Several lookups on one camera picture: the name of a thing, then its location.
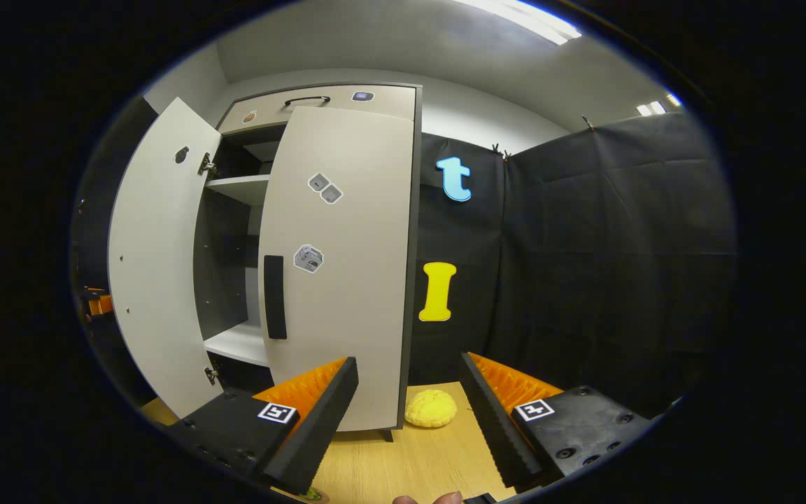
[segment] drawer handle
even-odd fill
[[[263,306],[266,311],[266,329],[271,340],[287,340],[285,331],[285,258],[281,255],[263,256]]]
[[[323,102],[328,103],[332,101],[332,98],[328,96],[304,96],[304,98],[292,98],[285,100],[285,106],[291,105],[291,102],[297,102],[298,99],[322,99]]]

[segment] human hand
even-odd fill
[[[391,504],[418,504],[412,497],[409,495],[401,495],[400,497],[394,498],[394,501]],[[462,504],[462,492],[454,491],[452,493],[441,495],[432,502],[432,504]]]

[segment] drawer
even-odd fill
[[[354,93],[368,92],[368,101],[354,100]],[[293,99],[289,105],[285,101]],[[394,118],[413,120],[416,109],[416,89],[403,86],[382,86],[374,84],[350,84],[318,86],[298,90],[285,90],[255,98],[243,99],[232,105],[220,123],[221,134],[234,134],[287,123],[297,106],[325,106],[329,109],[351,109],[352,111],[372,112]]]

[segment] cube sticker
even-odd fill
[[[291,408],[291,406],[282,406],[282,405],[275,405],[270,402],[263,408],[263,411],[257,415],[257,418],[262,418],[263,420],[275,421],[278,424],[287,424],[289,420],[291,420],[291,416],[294,415],[294,412],[297,411],[297,408]]]
[[[553,414],[556,412],[556,410],[550,408],[543,399],[537,399],[537,401],[528,402],[527,404],[521,406],[515,406],[515,410],[518,411],[518,414],[521,415],[521,418],[524,418],[524,421],[537,420],[538,418],[542,418],[548,414]]]
[[[310,243],[301,245],[294,254],[294,266],[305,272],[316,272],[324,261],[323,252],[314,248]]]
[[[336,204],[343,197],[344,192],[338,189],[337,185],[329,185],[323,192],[322,197],[327,204]]]
[[[313,191],[320,192],[327,188],[330,182],[322,173],[317,173],[313,175],[313,178],[310,178],[310,181],[307,181],[307,184],[310,185],[310,189],[313,189]]]

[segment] orange object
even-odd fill
[[[341,369],[344,361],[346,361],[346,357],[317,367],[315,370],[307,371],[298,377],[293,377],[293,379],[289,379],[277,386],[256,393],[253,398],[297,408],[300,420],[297,421],[297,425],[292,428],[291,433],[288,433],[288,437],[285,438],[289,440],[297,428],[304,423],[304,419],[310,414],[310,411],[313,411],[316,401],[319,401],[326,387],[329,386],[329,383],[332,383],[333,377],[338,374],[338,370]]]
[[[92,312],[92,315],[102,315],[108,312],[114,312],[114,305],[111,303],[111,297],[101,296],[98,300],[89,300],[89,312]]]
[[[509,366],[496,363],[495,360],[480,357],[472,352],[468,352],[468,356],[474,361],[477,370],[481,371],[484,381],[493,390],[493,395],[502,405],[502,409],[505,409],[509,415],[517,405],[524,405],[537,399],[546,399],[564,392],[557,386],[549,385],[535,377],[525,375],[521,371],[513,370]]]

